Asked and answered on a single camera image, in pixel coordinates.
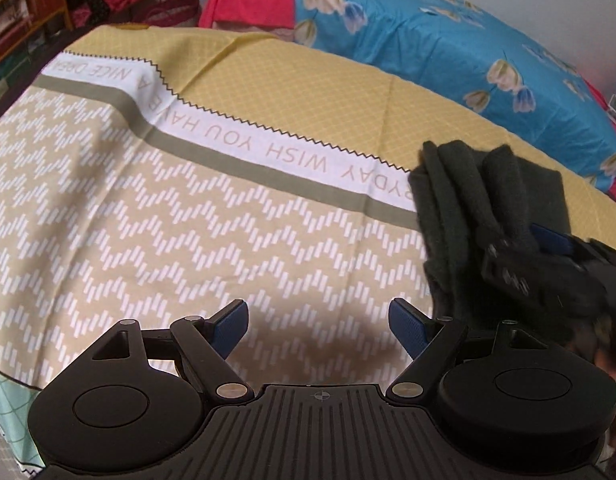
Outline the dark green knit sweater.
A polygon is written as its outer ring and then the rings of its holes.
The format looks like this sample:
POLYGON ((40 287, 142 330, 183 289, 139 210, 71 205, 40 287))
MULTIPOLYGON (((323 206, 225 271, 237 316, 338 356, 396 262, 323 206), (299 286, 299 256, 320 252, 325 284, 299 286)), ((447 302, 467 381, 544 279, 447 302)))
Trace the dark green knit sweater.
POLYGON ((408 182, 435 314, 479 333, 515 318, 517 300, 483 278, 484 260, 489 246, 500 242, 535 255, 534 223, 570 232, 562 174, 516 156, 507 145, 481 152, 462 141, 427 141, 408 182))

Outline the beige yellow zigzag bed sheet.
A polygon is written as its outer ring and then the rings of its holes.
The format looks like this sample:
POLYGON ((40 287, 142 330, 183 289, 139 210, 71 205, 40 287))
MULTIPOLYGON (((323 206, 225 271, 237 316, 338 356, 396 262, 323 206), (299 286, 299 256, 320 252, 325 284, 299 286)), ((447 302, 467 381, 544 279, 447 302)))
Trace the beige yellow zigzag bed sheet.
POLYGON ((39 389, 122 318, 162 328, 234 298, 253 385, 389 384, 389 301, 432 307, 408 185, 427 141, 563 180, 570 227, 616 248, 616 203, 517 136, 371 66, 265 34, 102 26, 0 117, 0 453, 40 457, 39 389))

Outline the blue floral quilt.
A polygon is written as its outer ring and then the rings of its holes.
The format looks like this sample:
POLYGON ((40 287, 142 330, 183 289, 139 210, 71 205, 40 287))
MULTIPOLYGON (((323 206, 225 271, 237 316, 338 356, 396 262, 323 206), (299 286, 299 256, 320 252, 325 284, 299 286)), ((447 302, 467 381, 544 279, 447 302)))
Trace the blue floral quilt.
POLYGON ((294 0, 294 40, 463 105, 616 194, 616 125, 573 65, 468 0, 294 0))

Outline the dark red woven bag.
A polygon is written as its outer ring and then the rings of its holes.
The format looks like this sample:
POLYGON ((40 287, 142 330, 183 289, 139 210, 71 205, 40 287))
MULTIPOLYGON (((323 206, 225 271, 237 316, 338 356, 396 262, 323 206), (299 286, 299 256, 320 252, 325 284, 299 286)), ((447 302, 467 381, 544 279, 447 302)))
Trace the dark red woven bag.
POLYGON ((200 0, 158 0, 138 16, 141 24, 157 27, 194 27, 202 12, 200 0))

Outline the red blanket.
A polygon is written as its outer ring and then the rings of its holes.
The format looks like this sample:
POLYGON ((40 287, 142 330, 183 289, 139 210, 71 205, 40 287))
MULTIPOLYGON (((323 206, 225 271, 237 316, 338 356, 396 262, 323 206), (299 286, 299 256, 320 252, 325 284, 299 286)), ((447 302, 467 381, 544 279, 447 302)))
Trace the red blanket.
POLYGON ((197 26, 212 28, 219 22, 291 29, 295 0, 207 0, 197 26))

